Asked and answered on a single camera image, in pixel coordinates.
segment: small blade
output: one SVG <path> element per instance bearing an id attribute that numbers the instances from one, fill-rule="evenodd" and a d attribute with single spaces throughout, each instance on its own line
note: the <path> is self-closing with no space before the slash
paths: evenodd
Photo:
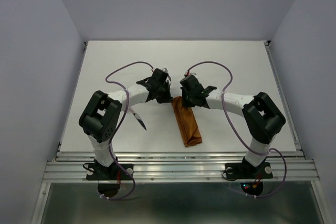
<path id="1" fill-rule="evenodd" d="M 144 124 L 143 120 L 141 119 L 141 117 L 132 109 L 132 107 L 130 107 L 128 109 L 129 112 L 131 112 L 135 119 L 140 123 L 140 125 L 145 129 L 145 131 L 147 132 L 147 129 L 146 129 L 146 125 Z"/>

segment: white robotic arm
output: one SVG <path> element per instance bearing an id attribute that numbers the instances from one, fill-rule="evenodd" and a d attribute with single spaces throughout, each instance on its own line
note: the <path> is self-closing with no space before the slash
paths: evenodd
<path id="1" fill-rule="evenodd" d="M 113 163 L 109 146 L 113 138 L 119 115 L 125 111 L 126 104 L 130 108 L 138 103 L 156 100 L 158 103 L 171 102 L 170 87 L 167 82 L 168 73 L 155 69 L 153 75 L 138 81 L 135 85 L 117 92 L 95 92 L 79 120 L 79 125 L 89 136 L 95 152 L 95 160 L 104 167 Z"/>
<path id="2" fill-rule="evenodd" d="M 204 89 L 194 75 L 186 76 L 180 84 L 184 107 L 201 106 L 223 110 L 223 92 L 216 87 Z M 224 104 L 227 112 L 246 120 L 252 141 L 243 162 L 251 165 L 252 169 L 257 168 L 265 160 L 274 137 L 285 124 L 285 117 L 271 98 L 262 92 L 255 96 L 225 93 Z"/>

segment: folded fabric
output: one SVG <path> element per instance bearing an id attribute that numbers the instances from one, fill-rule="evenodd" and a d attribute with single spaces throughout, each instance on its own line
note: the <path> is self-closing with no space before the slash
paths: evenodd
<path id="1" fill-rule="evenodd" d="M 172 102 L 178 128 L 185 147 L 200 144 L 202 137 L 198 130 L 192 108 L 182 106 L 182 97 L 175 97 Z"/>

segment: white platform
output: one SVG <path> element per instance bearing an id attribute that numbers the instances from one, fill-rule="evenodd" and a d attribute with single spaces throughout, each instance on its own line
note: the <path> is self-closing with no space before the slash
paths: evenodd
<path id="1" fill-rule="evenodd" d="M 204 60 L 218 61 L 233 73 L 228 92 L 256 95 L 266 92 L 284 113 L 275 78 L 262 41 L 90 41 L 81 68 L 69 118 L 62 138 L 62 152 L 92 152 L 92 146 L 78 120 L 92 94 L 120 88 L 105 83 L 105 77 L 134 61 L 147 61 L 154 67 L 167 68 L 172 77 L 172 96 L 181 95 L 179 81 L 191 65 Z M 222 89 L 229 80 L 225 69 L 201 65 L 192 70 L 201 84 Z M 147 65 L 134 65 L 111 77 L 126 87 L 151 75 Z M 133 107 L 144 120 L 147 132 L 132 114 L 128 114 L 113 139 L 116 152 L 244 152 L 223 111 L 193 108 L 203 143 L 184 147 L 171 104 L 150 101 Z M 230 114 L 243 139 L 251 136 L 245 120 Z M 295 151 L 289 124 L 275 138 L 273 147 Z"/>

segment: gray wall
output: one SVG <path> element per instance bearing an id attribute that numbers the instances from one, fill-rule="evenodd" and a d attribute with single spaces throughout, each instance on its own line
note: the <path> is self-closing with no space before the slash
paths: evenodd
<path id="1" fill-rule="evenodd" d="M 295 0 L 271 51 L 303 150 L 336 220 L 336 0 Z"/>
<path id="2" fill-rule="evenodd" d="M 30 223 L 83 43 L 61 0 L 0 0 L 0 223 Z"/>
<path id="3" fill-rule="evenodd" d="M 271 39 L 294 0 L 63 0 L 89 39 Z"/>

